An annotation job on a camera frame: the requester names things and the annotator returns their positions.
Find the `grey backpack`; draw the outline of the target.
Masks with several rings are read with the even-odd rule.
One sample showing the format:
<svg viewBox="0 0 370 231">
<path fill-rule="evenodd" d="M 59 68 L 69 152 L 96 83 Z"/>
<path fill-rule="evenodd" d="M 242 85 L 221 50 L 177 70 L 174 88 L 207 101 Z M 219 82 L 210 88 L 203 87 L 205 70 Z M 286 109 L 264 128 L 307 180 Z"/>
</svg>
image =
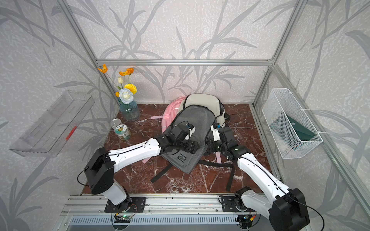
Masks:
<svg viewBox="0 0 370 231">
<path fill-rule="evenodd" d="M 207 138 L 211 132 L 211 125 L 215 124 L 216 118 L 212 111 L 204 106 L 191 105 L 186 107 L 174 118 L 170 126 L 163 132 L 163 134 L 168 134 L 175 127 L 180 127 L 185 129 L 186 124 L 192 124 L 196 130 L 191 136 L 192 141 L 197 141 L 199 144 L 199 149 L 194 153 L 186 153 L 184 151 L 177 152 L 173 150 L 170 153 L 160 152 L 160 155 L 169 161 L 168 166 L 157 174 L 154 178 L 151 179 L 152 183 L 158 181 L 168 170 L 172 167 L 183 171 L 184 173 L 190 174 L 197 164 L 211 166 L 211 167 L 227 167 L 231 169 L 229 179 L 226 185 L 226 190 L 229 192 L 231 190 L 233 177 L 235 174 L 235 167 L 232 164 L 219 164 L 212 163 L 205 160 L 201 160 L 202 156 L 207 152 L 208 145 L 206 144 Z M 162 135 L 155 137 L 162 148 L 164 143 Z"/>
</svg>

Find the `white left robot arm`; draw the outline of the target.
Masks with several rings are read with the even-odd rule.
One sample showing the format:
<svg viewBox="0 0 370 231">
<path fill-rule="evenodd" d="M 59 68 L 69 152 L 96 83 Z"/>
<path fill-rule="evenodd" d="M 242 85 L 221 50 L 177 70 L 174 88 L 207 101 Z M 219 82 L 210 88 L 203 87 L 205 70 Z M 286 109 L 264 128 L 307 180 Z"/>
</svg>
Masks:
<svg viewBox="0 0 370 231">
<path fill-rule="evenodd" d="M 192 125 L 179 124 L 171 131 L 127 148 L 110 151 L 99 148 L 83 170 L 91 193 L 104 195 L 114 206 L 129 205 L 131 199 L 114 174 L 135 162 L 172 151 L 195 153 L 199 149 L 198 143 L 191 140 L 195 131 Z"/>
</svg>

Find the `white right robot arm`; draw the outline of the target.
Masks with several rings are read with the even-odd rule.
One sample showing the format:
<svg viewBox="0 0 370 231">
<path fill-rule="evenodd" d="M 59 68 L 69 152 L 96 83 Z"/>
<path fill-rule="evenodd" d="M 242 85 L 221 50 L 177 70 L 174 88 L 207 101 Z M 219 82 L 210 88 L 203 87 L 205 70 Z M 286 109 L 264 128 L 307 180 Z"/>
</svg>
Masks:
<svg viewBox="0 0 370 231">
<path fill-rule="evenodd" d="M 255 210 L 269 219 L 275 231 L 300 231 L 310 223 L 305 197 L 299 189 L 291 189 L 273 176 L 247 147 L 236 142 L 229 127 L 211 127 L 210 131 L 209 147 L 236 163 L 264 193 L 260 196 L 252 189 L 235 192 L 239 210 Z"/>
</svg>

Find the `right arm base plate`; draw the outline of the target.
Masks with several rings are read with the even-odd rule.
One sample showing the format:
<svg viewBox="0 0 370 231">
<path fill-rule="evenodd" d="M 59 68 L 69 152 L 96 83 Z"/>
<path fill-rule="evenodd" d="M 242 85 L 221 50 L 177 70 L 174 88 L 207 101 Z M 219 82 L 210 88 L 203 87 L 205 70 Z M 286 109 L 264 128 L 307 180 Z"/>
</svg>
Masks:
<svg viewBox="0 0 370 231">
<path fill-rule="evenodd" d="M 222 206 L 223 212 L 239 212 L 239 210 L 236 208 L 234 196 L 220 195 L 218 197 L 218 201 Z"/>
</svg>

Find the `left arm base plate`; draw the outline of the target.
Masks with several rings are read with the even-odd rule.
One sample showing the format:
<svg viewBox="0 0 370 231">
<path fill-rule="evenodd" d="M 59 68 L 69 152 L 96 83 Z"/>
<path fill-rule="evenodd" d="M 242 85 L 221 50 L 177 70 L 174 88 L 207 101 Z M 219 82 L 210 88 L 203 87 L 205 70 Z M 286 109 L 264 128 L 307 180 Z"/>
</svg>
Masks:
<svg viewBox="0 0 370 231">
<path fill-rule="evenodd" d="M 143 213 L 145 207 L 146 197 L 130 197 L 124 200 L 119 205 L 114 205 L 110 200 L 107 201 L 104 212 L 105 213 Z"/>
</svg>

